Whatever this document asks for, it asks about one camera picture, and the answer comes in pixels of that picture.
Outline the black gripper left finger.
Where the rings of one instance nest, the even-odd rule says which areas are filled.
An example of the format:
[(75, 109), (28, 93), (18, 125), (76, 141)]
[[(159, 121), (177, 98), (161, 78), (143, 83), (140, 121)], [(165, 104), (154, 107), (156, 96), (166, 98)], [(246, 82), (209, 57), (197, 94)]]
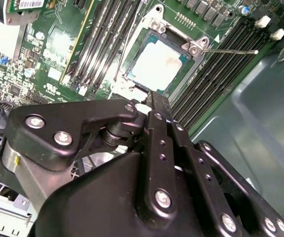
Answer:
[(128, 153), (173, 154), (168, 121), (126, 99), (21, 106), (6, 125), (4, 167), (36, 211), (62, 186)]

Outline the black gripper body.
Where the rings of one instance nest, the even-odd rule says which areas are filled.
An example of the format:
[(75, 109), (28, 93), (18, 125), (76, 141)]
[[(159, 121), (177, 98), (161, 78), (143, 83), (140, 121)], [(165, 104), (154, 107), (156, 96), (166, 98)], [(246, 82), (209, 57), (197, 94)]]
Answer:
[(35, 222), (37, 237), (215, 237), (197, 186), (172, 153), (128, 153), (55, 191)]

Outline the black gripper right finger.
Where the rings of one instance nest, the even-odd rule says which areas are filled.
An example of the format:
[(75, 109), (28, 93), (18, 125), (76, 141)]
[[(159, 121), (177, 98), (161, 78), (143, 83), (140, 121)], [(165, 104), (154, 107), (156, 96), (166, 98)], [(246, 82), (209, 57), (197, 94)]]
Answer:
[(284, 237), (284, 219), (211, 143), (191, 142), (174, 121), (168, 98), (155, 92), (154, 110), (169, 123), (204, 236)]

